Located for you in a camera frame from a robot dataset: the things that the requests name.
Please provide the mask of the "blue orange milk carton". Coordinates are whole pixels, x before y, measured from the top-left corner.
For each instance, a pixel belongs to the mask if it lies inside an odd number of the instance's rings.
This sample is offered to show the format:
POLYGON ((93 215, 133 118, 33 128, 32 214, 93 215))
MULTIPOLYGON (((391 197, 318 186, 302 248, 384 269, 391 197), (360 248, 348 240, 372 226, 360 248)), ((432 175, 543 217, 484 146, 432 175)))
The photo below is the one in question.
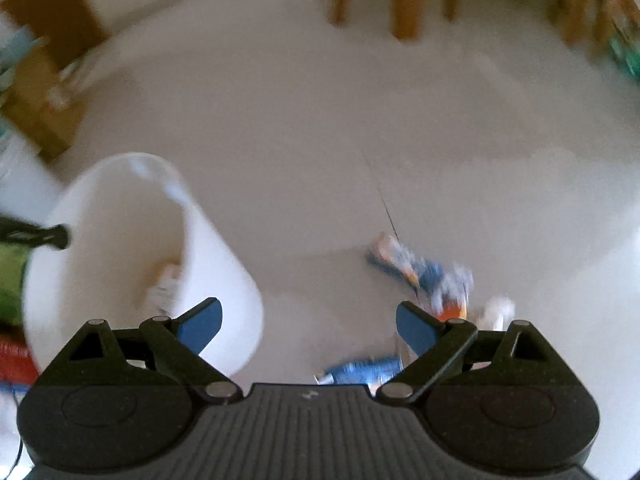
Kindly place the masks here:
POLYGON ((462 318, 473 288, 472 272, 464 266, 442 264, 417 255, 396 237, 381 234, 370 245, 370 263, 395 278, 404 280, 418 296, 427 300, 431 314, 454 309, 462 318))

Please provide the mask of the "white tissue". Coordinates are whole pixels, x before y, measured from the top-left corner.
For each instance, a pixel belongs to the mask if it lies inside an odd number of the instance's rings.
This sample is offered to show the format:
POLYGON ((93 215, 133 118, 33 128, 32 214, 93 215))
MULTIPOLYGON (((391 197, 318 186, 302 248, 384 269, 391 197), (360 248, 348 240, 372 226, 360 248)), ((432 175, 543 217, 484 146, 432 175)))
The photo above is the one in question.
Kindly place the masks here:
POLYGON ((505 296, 495 296, 488 300, 476 318, 480 330, 504 332, 515 316, 514 302, 505 296))

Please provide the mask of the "white plastic trash bin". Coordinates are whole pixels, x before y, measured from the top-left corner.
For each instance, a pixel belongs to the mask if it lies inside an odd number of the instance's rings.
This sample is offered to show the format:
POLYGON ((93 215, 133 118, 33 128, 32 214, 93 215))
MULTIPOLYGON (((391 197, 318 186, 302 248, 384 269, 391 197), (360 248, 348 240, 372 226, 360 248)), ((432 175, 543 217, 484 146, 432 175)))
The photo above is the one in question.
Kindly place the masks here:
POLYGON ((201 358, 227 376, 250 362, 264 330, 262 295, 170 162, 146 153, 103 159, 48 221, 66 226, 70 244, 36 248, 26 266, 23 328, 37 370, 90 318, 136 327, 209 297, 221 303, 221 326, 201 358))

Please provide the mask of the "brown cardboard box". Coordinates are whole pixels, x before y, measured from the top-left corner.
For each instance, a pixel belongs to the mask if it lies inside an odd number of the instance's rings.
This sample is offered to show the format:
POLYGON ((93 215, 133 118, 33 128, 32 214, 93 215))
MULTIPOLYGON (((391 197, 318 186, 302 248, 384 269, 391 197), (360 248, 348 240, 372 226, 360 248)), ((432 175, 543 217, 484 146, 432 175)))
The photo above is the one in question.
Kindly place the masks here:
POLYGON ((1 95, 1 118, 45 160, 58 158, 74 144, 85 112, 85 103, 63 84, 47 44, 37 44, 16 64, 1 95))

